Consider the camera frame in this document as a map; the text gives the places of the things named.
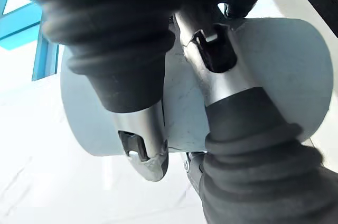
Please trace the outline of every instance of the metal bolt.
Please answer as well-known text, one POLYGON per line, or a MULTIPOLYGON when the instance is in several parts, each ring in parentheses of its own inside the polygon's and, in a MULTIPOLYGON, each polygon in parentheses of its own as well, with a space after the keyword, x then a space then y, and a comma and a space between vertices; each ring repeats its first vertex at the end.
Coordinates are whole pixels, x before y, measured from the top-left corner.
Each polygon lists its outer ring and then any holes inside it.
POLYGON ((187 160, 184 161, 184 169, 185 171, 189 171, 189 162, 187 160))

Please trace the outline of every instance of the blue window frame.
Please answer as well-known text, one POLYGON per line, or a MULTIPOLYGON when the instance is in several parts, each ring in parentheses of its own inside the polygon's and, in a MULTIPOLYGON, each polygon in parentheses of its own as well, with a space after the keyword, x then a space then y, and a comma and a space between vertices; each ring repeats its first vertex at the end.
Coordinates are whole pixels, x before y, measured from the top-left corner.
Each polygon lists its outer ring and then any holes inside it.
POLYGON ((32 80, 38 33, 37 25, 0 41, 0 92, 32 80))
POLYGON ((0 64, 13 68, 4 70, 7 80, 24 82, 30 74, 34 81, 60 71, 63 46, 43 36, 41 23, 42 10, 30 0, 0 0, 0 64))

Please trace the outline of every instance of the white wall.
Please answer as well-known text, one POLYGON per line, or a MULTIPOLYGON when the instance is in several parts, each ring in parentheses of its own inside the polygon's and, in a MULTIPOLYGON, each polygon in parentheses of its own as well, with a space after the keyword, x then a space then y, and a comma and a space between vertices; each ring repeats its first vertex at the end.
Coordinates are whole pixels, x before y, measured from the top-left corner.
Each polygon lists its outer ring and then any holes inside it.
POLYGON ((299 18, 319 30, 331 53, 334 71, 334 91, 330 109, 311 141, 324 155, 324 165, 338 172, 338 38, 307 0, 273 0, 287 18, 299 18))

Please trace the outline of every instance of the metal clip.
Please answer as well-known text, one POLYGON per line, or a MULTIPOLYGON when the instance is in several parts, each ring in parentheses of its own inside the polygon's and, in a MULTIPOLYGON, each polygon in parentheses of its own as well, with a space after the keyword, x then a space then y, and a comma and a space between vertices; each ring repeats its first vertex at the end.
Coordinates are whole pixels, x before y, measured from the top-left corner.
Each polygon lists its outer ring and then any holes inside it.
POLYGON ((184 55, 193 67, 206 106, 258 86, 218 8, 190 4, 175 16, 184 55))
POLYGON ((162 102, 133 113, 114 113, 113 120, 135 170, 146 180, 161 180, 168 169, 162 102))

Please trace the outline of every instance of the window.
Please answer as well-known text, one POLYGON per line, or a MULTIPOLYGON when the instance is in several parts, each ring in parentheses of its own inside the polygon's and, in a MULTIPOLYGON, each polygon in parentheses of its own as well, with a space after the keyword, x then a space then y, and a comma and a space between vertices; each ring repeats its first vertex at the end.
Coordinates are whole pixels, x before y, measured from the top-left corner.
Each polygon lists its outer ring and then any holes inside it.
POLYGON ((20 7, 23 7, 29 3, 31 3, 30 0, 7 0, 3 14, 8 14, 11 11, 14 11, 20 7))
POLYGON ((0 40, 0 92, 32 80, 39 27, 0 40))
POLYGON ((59 44, 59 47, 58 47, 58 63, 57 63, 57 66, 58 66, 58 70, 57 72, 61 72, 61 66, 62 66, 62 57, 63 57, 63 52, 64 52, 64 45, 62 44, 59 44))

